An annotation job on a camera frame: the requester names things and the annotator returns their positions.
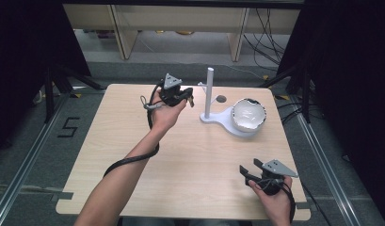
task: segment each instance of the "hand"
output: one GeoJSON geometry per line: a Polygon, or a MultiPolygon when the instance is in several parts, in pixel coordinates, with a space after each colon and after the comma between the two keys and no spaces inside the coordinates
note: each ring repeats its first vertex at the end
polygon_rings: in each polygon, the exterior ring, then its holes
{"type": "MultiPolygon", "coordinates": [[[[162,102],[159,96],[160,90],[157,90],[154,94],[152,102],[154,104],[162,102]]],[[[177,122],[178,116],[186,106],[186,100],[182,100],[176,106],[162,105],[156,108],[152,113],[152,129],[163,129],[167,132],[175,122],[177,122]]]]}
{"type": "MultiPolygon", "coordinates": [[[[284,182],[292,188],[292,178],[289,176],[284,176],[284,182]]],[[[266,195],[259,185],[254,181],[249,181],[250,187],[253,189],[254,193],[260,198],[263,206],[265,207],[265,213],[268,215],[273,225],[284,226],[290,225],[289,215],[290,215],[290,201],[288,196],[283,190],[280,190],[277,194],[273,196],[266,195]]]]}

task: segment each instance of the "wooden table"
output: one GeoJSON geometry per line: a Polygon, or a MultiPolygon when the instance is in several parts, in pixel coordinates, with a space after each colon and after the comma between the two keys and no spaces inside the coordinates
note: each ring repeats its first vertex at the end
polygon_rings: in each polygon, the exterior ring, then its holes
{"type": "MultiPolygon", "coordinates": [[[[79,214],[105,170],[149,131],[140,95],[149,99],[153,87],[108,87],[63,190],[73,193],[72,199],[59,200],[59,214],[79,214]]],[[[162,139],[159,153],[149,161],[122,216],[266,218],[258,197],[245,186],[239,165],[260,176],[253,158],[279,159],[297,171],[272,93],[269,89],[213,87],[216,95],[226,96],[227,102],[214,102],[211,112],[221,112],[246,97],[262,103],[267,113],[262,129],[254,137],[240,138],[218,124],[202,123],[205,93],[194,87],[195,107],[188,105],[162,139]]],[[[296,202],[307,202],[299,179],[294,179],[292,189],[296,202]]],[[[309,209],[297,209],[295,220],[307,220],[310,215],[309,209]]]]}

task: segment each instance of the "white base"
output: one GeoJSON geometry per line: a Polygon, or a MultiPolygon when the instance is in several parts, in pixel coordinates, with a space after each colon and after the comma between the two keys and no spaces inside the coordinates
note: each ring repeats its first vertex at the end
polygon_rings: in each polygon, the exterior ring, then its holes
{"type": "Polygon", "coordinates": [[[251,133],[247,133],[247,132],[242,132],[238,129],[236,129],[234,126],[233,126],[233,122],[231,121],[231,111],[232,111],[232,107],[228,107],[227,109],[225,109],[223,112],[221,113],[210,113],[209,114],[209,118],[206,119],[204,117],[204,113],[201,113],[201,121],[203,123],[217,123],[217,124],[220,124],[222,125],[230,134],[232,135],[235,135],[237,137],[241,137],[241,138],[248,138],[248,137],[253,137],[255,134],[257,134],[257,132],[251,132],[251,133]]]}

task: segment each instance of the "finger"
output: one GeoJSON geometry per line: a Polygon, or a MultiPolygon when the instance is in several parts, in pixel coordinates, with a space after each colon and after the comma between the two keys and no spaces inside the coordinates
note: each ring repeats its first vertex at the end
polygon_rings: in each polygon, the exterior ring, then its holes
{"type": "Polygon", "coordinates": [[[253,189],[254,193],[256,193],[259,197],[265,194],[262,191],[262,188],[258,184],[256,184],[254,181],[249,180],[249,185],[253,189]]]}
{"type": "Polygon", "coordinates": [[[157,89],[156,92],[154,93],[153,95],[153,100],[152,102],[155,103],[155,102],[160,102],[162,99],[160,98],[160,89],[157,89]]]}
{"type": "Polygon", "coordinates": [[[183,99],[175,107],[177,107],[180,111],[182,111],[186,107],[186,99],[183,99]]]}
{"type": "Polygon", "coordinates": [[[292,177],[290,176],[284,176],[283,182],[286,183],[287,186],[292,188],[292,177]]]}

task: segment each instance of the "metal rail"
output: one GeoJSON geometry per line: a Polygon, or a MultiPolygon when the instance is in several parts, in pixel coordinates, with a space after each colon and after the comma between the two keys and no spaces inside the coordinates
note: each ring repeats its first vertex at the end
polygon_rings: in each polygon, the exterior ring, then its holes
{"type": "Polygon", "coordinates": [[[22,165],[19,167],[18,171],[16,172],[16,175],[10,182],[7,190],[5,191],[4,195],[0,199],[0,225],[4,222],[12,204],[15,202],[17,195],[19,194],[20,190],[22,189],[22,185],[24,183],[24,180],[26,179],[28,173],[31,171],[34,163],[36,162],[37,157],[40,154],[40,150],[42,149],[46,139],[48,138],[48,135],[52,129],[52,127],[55,125],[56,119],[58,118],[58,115],[60,114],[60,110],[62,106],[66,103],[67,100],[69,100],[70,94],[68,93],[62,93],[62,95],[59,97],[57,104],[56,104],[56,111],[55,114],[52,116],[52,118],[46,122],[37,137],[37,139],[34,141],[33,146],[28,151],[27,156],[25,157],[22,165]]]}
{"type": "MultiPolygon", "coordinates": [[[[295,96],[291,96],[291,100],[293,103],[299,103],[295,96]]],[[[322,149],[321,144],[315,135],[315,132],[313,131],[312,126],[305,121],[302,114],[298,114],[297,118],[304,134],[306,135],[306,138],[310,143],[310,146],[312,147],[315,158],[318,161],[322,172],[324,173],[324,177],[328,183],[329,189],[339,206],[339,209],[345,219],[346,225],[361,225],[353,205],[345,194],[345,191],[343,190],[342,185],[340,184],[332,166],[330,165],[327,156],[322,149]]]]}

